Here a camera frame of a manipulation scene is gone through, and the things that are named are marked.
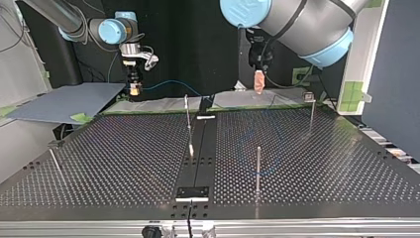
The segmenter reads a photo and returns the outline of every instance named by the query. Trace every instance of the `cable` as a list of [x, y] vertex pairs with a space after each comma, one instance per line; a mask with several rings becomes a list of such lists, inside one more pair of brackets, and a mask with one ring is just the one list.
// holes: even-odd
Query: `cable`
[[334, 109], [335, 109], [336, 111], [338, 111], [338, 110], [337, 110], [337, 105], [334, 103], [334, 101], [333, 101], [332, 97], [330, 96], [330, 93], [328, 93], [327, 87], [325, 86], [324, 81], [322, 80], [322, 76], [321, 76], [320, 74], [318, 74], [318, 78], [319, 78], [319, 81], [320, 81], [320, 82], [321, 82], [321, 84], [322, 84], [322, 87], [324, 88], [325, 93], [327, 93], [327, 97], [328, 97], [328, 99], [330, 99], [331, 104], [333, 104]]
[[190, 85], [188, 85], [187, 83], [182, 82], [182, 81], [178, 81], [178, 80], [167, 80], [167, 81], [163, 81], [163, 82], [161, 82], [161, 83], [158, 83], [158, 84], [157, 84], [157, 85], [155, 85], [155, 86], [145, 87], [145, 88], [143, 88], [143, 90], [144, 90], [144, 91], [154, 90], [154, 89], [156, 89], [156, 88], [158, 88], [158, 87], [160, 87], [160, 86], [163, 86], [163, 85], [165, 85], [165, 84], [168, 84], [168, 83], [177, 83], [177, 84], [181, 84], [181, 85], [185, 86], [186, 88], [188, 88], [189, 90], [191, 90], [192, 92], [194, 92], [197, 96], [203, 96], [203, 95], [201, 95], [199, 92], [197, 92], [194, 88], [192, 88]]
[[78, 58], [76, 58], [76, 60], [82, 65], [82, 66], [85, 66], [87, 69], [90, 69], [90, 70], [93, 70], [93, 71], [95, 71], [97, 74], [99, 74], [100, 76], [101, 76], [101, 78], [99, 78], [99, 77], [97, 77], [96, 75], [94, 75], [93, 74], [93, 76], [94, 77], [96, 77], [96, 78], [98, 78], [99, 80], [101, 80], [101, 81], [103, 81], [103, 82], [105, 82], [106, 81], [106, 77], [105, 77], [105, 75], [101, 72], [101, 71], [99, 71], [98, 69], [96, 69], [95, 67], [93, 67], [93, 66], [91, 66], [91, 65], [89, 65], [89, 64], [87, 64], [86, 62], [84, 62], [84, 61], [82, 61], [82, 60], [80, 60], [80, 59], [78, 59]]
[[15, 44], [13, 44], [12, 46], [10, 46], [8, 48], [5, 48], [3, 50], [0, 50], [0, 53], [7, 52], [7, 51], [13, 49], [14, 47], [18, 46], [18, 44], [22, 41], [22, 39], [24, 38], [24, 36], [25, 36], [25, 26], [22, 24], [22, 34], [19, 37], [18, 41]]
[[64, 139], [64, 132], [65, 132], [65, 124], [62, 124], [61, 132], [59, 133], [59, 139]]
[[[7, 19], [3, 16], [3, 15], [1, 15], [0, 14], [0, 18], [4, 21], [4, 23], [6, 23], [6, 25], [7, 25], [7, 27], [10, 29], [10, 31], [12, 31], [15, 35], [16, 35], [16, 37], [17, 38], [19, 38], [20, 37], [20, 35], [19, 35], [19, 33], [17, 33], [16, 31], [15, 31], [15, 29], [13, 29], [13, 27], [12, 27], [12, 25], [9, 23], [9, 21], [7, 21]], [[22, 43], [23, 44], [25, 44], [25, 46], [27, 46], [27, 47], [30, 47], [31, 45], [30, 44], [28, 44], [24, 39], [22, 39]]]
[[84, 4], [86, 4], [87, 6], [89, 6], [91, 9], [96, 10], [97, 12], [100, 12], [100, 13], [102, 13], [103, 15], [105, 15], [105, 12], [104, 12], [104, 11], [102, 11], [102, 10], [100, 10], [100, 9], [98, 9], [98, 8], [96, 8], [96, 7], [94, 7], [93, 5], [91, 5], [91, 4], [89, 4], [89, 3], [87, 3], [87, 2], [86, 2], [86, 0], [83, 0], [83, 2], [84, 2]]
[[262, 73], [263, 73], [263, 75], [264, 75], [264, 77], [271, 83], [271, 84], [273, 84], [274, 86], [276, 86], [276, 87], [278, 87], [278, 88], [281, 88], [281, 89], [291, 89], [291, 88], [296, 88], [296, 87], [298, 87], [298, 86], [301, 86], [302, 84], [303, 84], [303, 82], [305, 82], [306, 81], [306, 79], [308, 79], [308, 77], [309, 77], [309, 75], [311, 74], [311, 72], [312, 72], [312, 69], [314, 68], [314, 65], [311, 65], [310, 67], [309, 67], [309, 69], [308, 69], [308, 71], [305, 73], [305, 76], [302, 78], [302, 80], [300, 80], [298, 83], [296, 83], [296, 84], [294, 84], [294, 85], [291, 85], [291, 86], [283, 86], [283, 85], [280, 85], [280, 84], [277, 84], [277, 83], [275, 83], [274, 81], [272, 81], [271, 80], [271, 78], [269, 78], [269, 76], [267, 75], [267, 72], [265, 71], [265, 69], [263, 68], [263, 61], [264, 61], [264, 58], [265, 58], [265, 51], [266, 51], [266, 49], [268, 48], [268, 46], [270, 46], [272, 43], [273, 43], [273, 41], [275, 41], [275, 39], [273, 39], [273, 38], [271, 38], [271, 39], [269, 39], [266, 43], [265, 43], [265, 46], [263, 47], [263, 49], [262, 49], [262, 56], [261, 56], [261, 61], [260, 61], [260, 66], [261, 66], [261, 68], [262, 68]]
[[109, 83], [109, 79], [110, 79], [110, 76], [111, 76], [112, 66], [114, 65], [114, 61], [117, 58], [117, 56], [118, 56], [118, 53], [115, 53], [114, 58], [112, 59], [111, 64], [109, 65], [109, 68], [108, 68], [108, 76], [107, 76], [108, 83]]
[[149, 63], [151, 62], [153, 56], [155, 55], [155, 50], [152, 47], [149, 46], [143, 46], [143, 48], [149, 49], [151, 50], [151, 57], [146, 61], [146, 65], [149, 65]]

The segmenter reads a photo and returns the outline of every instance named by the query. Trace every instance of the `white wall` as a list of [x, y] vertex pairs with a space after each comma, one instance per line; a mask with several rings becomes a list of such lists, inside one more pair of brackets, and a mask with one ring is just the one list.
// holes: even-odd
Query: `white wall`
[[54, 123], [0, 122], [0, 183], [48, 149]]
[[[2, 6], [15, 11], [12, 0], [0, 0]], [[3, 10], [0, 14], [22, 32], [18, 22]], [[0, 18], [0, 50], [17, 42], [19, 38]], [[0, 53], [0, 107], [23, 102], [37, 94], [46, 92], [41, 71], [34, 50], [20, 43], [10, 51]], [[53, 123], [13, 121], [0, 118], [0, 182], [20, 170], [28, 162], [48, 149], [48, 142], [54, 139]]]
[[[16, 12], [13, 0], [0, 0], [0, 4]], [[0, 14], [8, 20], [16, 32], [19, 34], [22, 32], [16, 19], [11, 18], [3, 10], [0, 10]], [[0, 18], [0, 50], [13, 45], [18, 39]], [[0, 53], [0, 107], [21, 102], [47, 90], [32, 48], [20, 43], [15, 48]]]
[[[362, 81], [364, 83], [362, 92], [368, 92], [388, 4], [389, 0], [384, 0], [380, 7], [364, 8], [356, 19], [355, 39], [347, 57], [339, 105], [342, 103], [345, 83], [348, 81]], [[364, 107], [364, 102], [359, 103], [356, 112], [341, 111], [339, 107], [339, 113], [341, 115], [362, 115]]]

